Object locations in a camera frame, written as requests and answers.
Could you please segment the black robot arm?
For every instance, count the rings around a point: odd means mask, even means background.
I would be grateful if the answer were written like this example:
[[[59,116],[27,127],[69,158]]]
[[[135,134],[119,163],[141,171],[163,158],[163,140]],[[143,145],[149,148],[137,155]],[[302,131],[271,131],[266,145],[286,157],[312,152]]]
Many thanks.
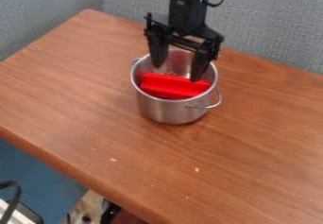
[[[167,22],[157,22],[148,12],[144,35],[151,64],[159,68],[169,56],[169,45],[193,52],[191,81],[199,81],[212,60],[219,58],[224,37],[206,24],[207,8],[224,0],[171,0]]]

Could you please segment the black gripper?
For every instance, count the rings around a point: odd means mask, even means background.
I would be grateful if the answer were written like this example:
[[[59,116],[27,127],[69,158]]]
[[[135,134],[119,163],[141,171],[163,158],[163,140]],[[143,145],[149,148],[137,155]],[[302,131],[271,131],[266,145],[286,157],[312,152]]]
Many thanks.
[[[168,17],[157,21],[145,16],[144,35],[148,40],[152,65],[159,68],[168,57],[169,45],[196,51],[192,60],[191,81],[200,80],[210,62],[219,57],[223,36],[206,25],[207,8],[223,3],[208,0],[171,0]]]

